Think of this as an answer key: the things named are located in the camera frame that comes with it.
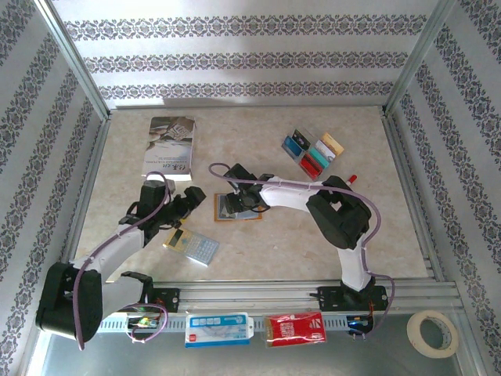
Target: patterned wall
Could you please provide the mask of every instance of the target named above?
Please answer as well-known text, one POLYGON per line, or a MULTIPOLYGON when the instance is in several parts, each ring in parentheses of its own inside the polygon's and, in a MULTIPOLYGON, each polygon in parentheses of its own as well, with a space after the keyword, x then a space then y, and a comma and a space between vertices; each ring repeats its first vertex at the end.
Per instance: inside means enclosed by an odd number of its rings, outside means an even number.
POLYGON ((436 2, 53 4, 108 106, 115 108, 382 105, 436 2))
POLYGON ((0 1, 0 375, 16 374, 101 121, 30 0, 0 1))
POLYGON ((394 116, 488 374, 501 374, 500 6, 456 3, 394 116))

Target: black bracket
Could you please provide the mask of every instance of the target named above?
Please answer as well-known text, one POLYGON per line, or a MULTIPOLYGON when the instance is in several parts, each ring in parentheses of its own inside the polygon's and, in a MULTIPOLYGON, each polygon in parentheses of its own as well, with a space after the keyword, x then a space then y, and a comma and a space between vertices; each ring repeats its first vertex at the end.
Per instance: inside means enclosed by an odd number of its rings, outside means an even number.
POLYGON ((178 288, 154 288, 151 302, 163 305, 169 313, 177 313, 180 292, 178 288))
POLYGON ((316 294, 310 295, 319 300, 322 312, 369 311, 371 303, 374 311, 384 311, 388 306, 384 286, 371 286, 360 292, 345 286, 321 286, 316 294))

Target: blue and white box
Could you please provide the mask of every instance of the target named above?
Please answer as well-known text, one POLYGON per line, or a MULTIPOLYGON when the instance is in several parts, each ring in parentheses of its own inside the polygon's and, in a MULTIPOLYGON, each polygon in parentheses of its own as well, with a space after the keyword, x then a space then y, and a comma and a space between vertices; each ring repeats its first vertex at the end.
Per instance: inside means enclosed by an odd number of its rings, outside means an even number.
POLYGON ((254 320, 247 313, 186 317, 186 348, 249 345, 253 336, 254 320))

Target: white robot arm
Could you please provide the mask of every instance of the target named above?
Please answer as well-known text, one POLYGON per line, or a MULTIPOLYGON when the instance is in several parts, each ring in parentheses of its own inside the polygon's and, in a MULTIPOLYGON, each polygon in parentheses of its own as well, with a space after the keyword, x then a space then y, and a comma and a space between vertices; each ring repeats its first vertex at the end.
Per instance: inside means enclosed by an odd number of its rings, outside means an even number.
POLYGON ((90 263, 86 255, 73 262, 57 262, 49 268, 35 319, 37 327, 75 339, 72 302, 77 294, 81 339, 86 342, 97 332, 101 320, 111 313, 133 303, 157 300, 159 291, 153 288, 153 279, 144 274, 126 272, 111 284, 106 280, 126 259, 143 249, 159 230, 164 230, 164 226, 179 228, 181 220, 200 205, 205 194, 191 186, 185 190, 184 197, 176 195, 161 206, 164 199, 164 182, 145 181, 139 201, 128 209, 117 231, 90 252, 94 255, 100 249, 90 263), (77 275, 85 265, 78 291, 74 291, 77 275))
POLYGON ((323 183, 309 184, 309 189, 305 190, 294 187, 303 186, 302 182, 273 175, 262 175, 256 179, 240 164, 235 164, 224 176, 230 179, 265 180, 275 183, 263 186, 229 181, 235 190, 235 193, 226 195, 226 209, 229 213, 275 206, 311 213, 324 237, 337 249, 341 260, 343 284, 358 292, 371 281, 371 276, 364 270, 362 262, 362 242, 369 229, 371 216, 369 208, 358 198, 316 189, 318 186, 327 185, 351 190, 340 178, 331 176, 323 183), (334 209, 333 204, 339 205, 339 208, 334 209))
MULTIPOLYGON (((297 183, 277 176, 269 179, 269 182, 297 183)), ((309 213, 308 200, 319 192, 319 190, 315 189, 315 185, 322 185, 322 183, 312 184, 311 190, 300 190, 288 186, 263 186, 260 195, 270 208, 284 206, 309 213)), ((364 233, 360 235, 354 249, 336 247, 341 261, 341 279, 346 286, 355 291, 362 290, 370 282, 370 275, 363 269, 362 264, 362 241, 364 236, 364 233)))

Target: red marker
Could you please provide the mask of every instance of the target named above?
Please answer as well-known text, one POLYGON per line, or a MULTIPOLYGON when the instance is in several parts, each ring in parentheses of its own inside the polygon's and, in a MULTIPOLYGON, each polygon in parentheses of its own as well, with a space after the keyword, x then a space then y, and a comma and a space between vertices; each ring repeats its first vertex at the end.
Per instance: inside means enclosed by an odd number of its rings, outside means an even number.
POLYGON ((347 186, 350 186, 351 184, 353 184, 353 182, 357 179, 357 175, 352 175, 350 179, 348 179, 348 181, 346 182, 346 185, 347 186))

